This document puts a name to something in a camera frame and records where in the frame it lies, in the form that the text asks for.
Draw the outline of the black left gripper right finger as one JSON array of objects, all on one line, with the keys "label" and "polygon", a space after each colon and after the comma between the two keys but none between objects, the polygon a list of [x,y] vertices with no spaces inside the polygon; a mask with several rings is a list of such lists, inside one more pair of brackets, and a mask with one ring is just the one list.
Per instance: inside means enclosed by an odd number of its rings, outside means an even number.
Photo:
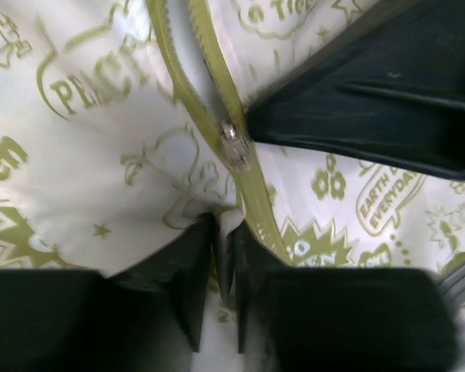
[{"label": "black left gripper right finger", "polygon": [[289,267],[246,225],[219,253],[247,371],[448,371],[456,362],[453,307],[423,270]]}]

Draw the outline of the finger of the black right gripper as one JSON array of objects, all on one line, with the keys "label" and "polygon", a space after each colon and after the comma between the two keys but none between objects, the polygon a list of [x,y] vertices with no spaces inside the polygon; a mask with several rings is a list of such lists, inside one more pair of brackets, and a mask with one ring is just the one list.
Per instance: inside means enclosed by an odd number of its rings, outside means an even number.
[{"label": "finger of the black right gripper", "polygon": [[379,1],[246,111],[251,138],[465,181],[465,1]]}]

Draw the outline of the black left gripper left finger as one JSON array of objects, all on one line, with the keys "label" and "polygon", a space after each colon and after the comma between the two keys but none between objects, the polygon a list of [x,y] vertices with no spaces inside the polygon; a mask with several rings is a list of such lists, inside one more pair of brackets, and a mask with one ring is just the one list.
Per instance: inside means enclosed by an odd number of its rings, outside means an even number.
[{"label": "black left gripper left finger", "polygon": [[188,371],[198,350],[216,222],[114,277],[0,270],[0,371]]}]

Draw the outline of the silver zipper pull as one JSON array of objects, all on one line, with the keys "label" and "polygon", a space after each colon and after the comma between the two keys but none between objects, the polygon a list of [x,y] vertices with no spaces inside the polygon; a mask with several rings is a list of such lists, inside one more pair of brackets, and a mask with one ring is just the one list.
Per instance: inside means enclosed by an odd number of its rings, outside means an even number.
[{"label": "silver zipper pull", "polygon": [[221,124],[221,150],[230,170],[235,172],[251,171],[251,149],[245,136],[229,122]]}]

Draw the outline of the cream green printed hooded jacket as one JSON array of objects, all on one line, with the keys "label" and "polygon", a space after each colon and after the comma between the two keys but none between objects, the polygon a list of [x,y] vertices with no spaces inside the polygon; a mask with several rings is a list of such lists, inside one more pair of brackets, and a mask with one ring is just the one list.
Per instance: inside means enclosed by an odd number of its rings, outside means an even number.
[{"label": "cream green printed hooded jacket", "polygon": [[[247,109],[379,1],[0,1],[0,270],[114,277],[216,222],[188,371],[247,371],[220,249],[294,268],[465,261],[465,181],[270,143]],[[230,170],[221,122],[251,149]],[[465,371],[465,307],[453,310]]]}]

